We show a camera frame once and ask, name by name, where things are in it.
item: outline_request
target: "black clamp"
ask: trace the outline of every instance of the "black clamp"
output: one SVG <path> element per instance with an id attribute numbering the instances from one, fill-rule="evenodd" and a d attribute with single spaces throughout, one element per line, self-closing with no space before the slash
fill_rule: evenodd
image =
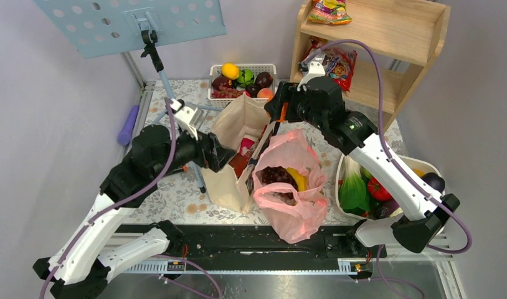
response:
<path id="1" fill-rule="evenodd" d="M 178 111 L 182 110 L 184 106 L 186 106 L 186 102 L 184 102 L 184 100 L 179 99 L 177 101 L 180 103 L 180 107 L 177 110 L 173 110 L 173 114 L 176 114 Z"/>
<path id="2" fill-rule="evenodd" d="M 145 43 L 145 48 L 140 57 L 145 58 L 147 55 L 151 55 L 154 69 L 157 72 L 164 70 L 164 65 L 162 64 L 162 60 L 160 59 L 155 46 L 155 44 L 158 42 L 158 35 L 156 34 L 156 31 L 153 30 L 151 33 L 149 33 L 149 30 L 143 30 L 141 32 L 141 39 Z"/>
<path id="3" fill-rule="evenodd" d="M 167 235 L 169 246 L 166 249 L 168 255 L 174 257 L 182 256 L 182 247 L 184 246 L 184 233 L 176 227 L 171 221 L 165 220 L 159 223 L 151 224 L 151 227 L 160 229 Z"/>
<path id="4" fill-rule="evenodd" d="M 304 63 L 304 62 L 300 62 L 299 64 L 299 68 L 302 72 L 308 72 L 308 64 Z"/>

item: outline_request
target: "eggplant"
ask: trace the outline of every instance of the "eggplant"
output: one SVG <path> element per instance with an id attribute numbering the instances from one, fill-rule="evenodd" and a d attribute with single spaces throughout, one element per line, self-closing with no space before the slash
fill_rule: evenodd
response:
<path id="1" fill-rule="evenodd" d="M 421 177 L 421 179 L 428 184 L 430 187 L 434 188 L 438 192 L 443 193 L 444 188 L 446 187 L 446 182 L 443 178 L 438 176 L 436 173 L 427 173 Z"/>
<path id="2" fill-rule="evenodd" d="M 376 219 L 383 219 L 396 216 L 400 213 L 402 213 L 402 209 L 400 208 L 399 204 L 393 199 L 390 201 L 382 202 L 382 204 L 374 211 L 374 217 Z"/>

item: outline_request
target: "floral tablecloth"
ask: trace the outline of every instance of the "floral tablecloth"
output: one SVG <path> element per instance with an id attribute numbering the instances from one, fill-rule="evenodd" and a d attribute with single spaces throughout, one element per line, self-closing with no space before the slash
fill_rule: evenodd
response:
<path id="1" fill-rule="evenodd" d="M 176 98 L 186 102 L 208 105 L 207 80 L 172 80 L 171 85 Z M 165 109 L 166 92 L 159 81 L 153 93 L 145 125 L 151 122 Z M 377 110 L 347 101 L 347 108 L 358 110 L 377 123 Z M 201 131 L 209 132 L 218 112 L 209 112 Z M 169 119 L 165 116 L 160 123 L 169 127 Z M 324 186 L 325 195 L 335 200 L 336 170 L 341 157 L 339 150 L 333 148 L 323 139 L 321 133 L 306 123 L 282 124 L 279 133 L 300 128 L 304 131 L 309 144 L 320 158 L 328 180 Z M 398 154 L 406 155 L 405 146 L 396 121 L 386 133 L 391 148 Z M 160 181 L 158 190 L 150 195 L 125 223 L 149 224 L 169 219 L 175 224 L 259 224 L 268 225 L 260 209 L 254 205 L 249 214 L 244 215 L 224 209 L 211 203 L 207 194 L 201 194 L 192 170 L 168 176 Z M 342 216 L 337 208 L 329 206 L 325 219 L 326 225 L 354 224 L 350 217 Z"/>

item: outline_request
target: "table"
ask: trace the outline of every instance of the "table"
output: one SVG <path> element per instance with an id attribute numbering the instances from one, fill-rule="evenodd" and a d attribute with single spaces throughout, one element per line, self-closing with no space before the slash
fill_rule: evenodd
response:
<path id="1" fill-rule="evenodd" d="M 177 98 L 187 102 L 208 104 L 207 80 L 173 80 L 171 85 Z M 152 97 L 144 105 L 147 111 L 143 112 L 142 122 L 150 125 L 151 122 L 165 108 L 164 97 L 166 92 L 157 82 L 152 89 Z M 377 123 L 377 111 L 353 102 L 347 102 L 347 108 L 358 110 Z M 217 112 L 210 112 L 201 131 L 208 132 Z M 168 126 L 168 119 L 161 123 Z M 335 174 L 340 152 L 324 140 L 319 131 L 304 123 L 283 124 L 280 133 L 294 128 L 305 131 L 308 142 L 318 156 L 328 176 L 324 187 L 325 195 L 334 199 L 336 192 Z M 386 139 L 391 148 L 398 154 L 407 155 L 398 125 L 395 122 L 389 127 Z M 201 194 L 196 183 L 193 171 L 166 177 L 161 180 L 158 190 L 148 197 L 139 209 L 131 215 L 125 224 L 150 224 L 166 219 L 175 224 L 246 224 L 268 225 L 266 218 L 254 207 L 249 214 L 243 215 L 221 208 L 211 203 L 207 195 Z M 354 219 L 342 216 L 335 207 L 329 207 L 325 225 L 352 225 Z M 117 246 L 128 242 L 137 235 L 119 234 L 109 241 L 107 246 Z M 439 234 L 431 242 L 433 245 L 447 246 L 445 234 Z M 441 255 L 433 250 L 424 250 L 423 254 L 413 254 L 399 245 L 387 245 L 388 258 L 381 263 L 384 274 L 389 277 L 406 279 L 426 294 L 426 298 L 461 298 L 462 287 L 457 279 L 455 263 L 451 255 Z M 382 282 L 371 284 L 355 284 L 342 282 L 346 277 L 327 277 L 326 275 L 222 275 L 216 276 L 217 283 L 224 291 L 225 298 L 397 298 Z M 178 280 L 181 283 L 195 287 L 200 291 L 216 295 L 211 284 L 202 275 L 183 275 Z M 405 285 L 394 284 L 402 293 L 418 298 L 413 289 Z M 198 298 L 175 286 L 164 286 L 153 275 L 134 275 L 123 273 L 109 284 L 99 299 L 116 298 Z"/>
<path id="2" fill-rule="evenodd" d="M 186 102 L 200 103 L 207 105 L 207 84 L 208 80 L 172 80 L 171 86 L 178 99 Z M 166 92 L 162 83 L 158 81 L 149 104 L 145 118 L 145 125 L 151 122 L 165 109 L 164 97 Z M 377 123 L 377 110 L 347 102 L 347 108 L 358 110 L 367 115 L 373 122 Z M 213 120 L 218 112 L 209 112 L 202 132 L 209 132 Z M 169 118 L 164 117 L 161 124 L 169 127 Z M 279 134 L 300 128 L 305 132 L 307 140 L 320 158 L 321 165 L 327 174 L 328 180 L 324 186 L 324 192 L 330 199 L 335 199 L 336 191 L 336 170 L 341 153 L 333 148 L 323 139 L 320 131 L 306 123 L 282 124 Z M 391 148 L 397 154 L 406 155 L 404 142 L 396 121 L 388 129 L 386 139 Z M 169 219 L 176 224 L 258 224 L 268 225 L 257 206 L 254 206 L 249 214 L 241 214 L 224 209 L 211 203 L 207 194 L 201 194 L 197 186 L 196 177 L 193 171 L 174 174 L 160 181 L 158 190 L 150 195 L 145 202 L 125 222 L 126 224 L 149 224 Z M 331 203 L 329 212 L 324 222 L 326 225 L 352 225 L 356 221 L 350 217 L 342 216 Z"/>

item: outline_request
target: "gray wall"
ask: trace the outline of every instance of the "gray wall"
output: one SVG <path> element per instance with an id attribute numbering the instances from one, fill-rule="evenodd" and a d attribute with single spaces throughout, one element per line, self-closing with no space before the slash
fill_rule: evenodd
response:
<path id="1" fill-rule="evenodd" d="M 468 298 L 507 298 L 507 0 L 441 2 L 452 6 L 447 41 L 400 128 L 462 201 L 473 247 L 455 258 Z M 456 225 L 448 232 L 464 244 Z"/>
<path id="2" fill-rule="evenodd" d="M 86 215 L 137 93 L 119 55 L 84 60 L 32 1 L 0 0 L 0 299 L 39 296 L 32 264 Z"/>
<path id="3" fill-rule="evenodd" d="M 296 20 L 304 1 L 220 0 L 227 35 L 159 47 L 167 75 L 175 79 L 208 78 L 212 65 L 232 62 L 275 64 L 278 78 L 290 78 Z M 141 52 L 134 51 L 133 56 L 143 76 L 157 80 L 151 60 L 141 59 Z M 358 53 L 358 60 L 370 61 L 363 50 Z M 382 66 L 389 67 L 392 59 L 378 57 Z"/>

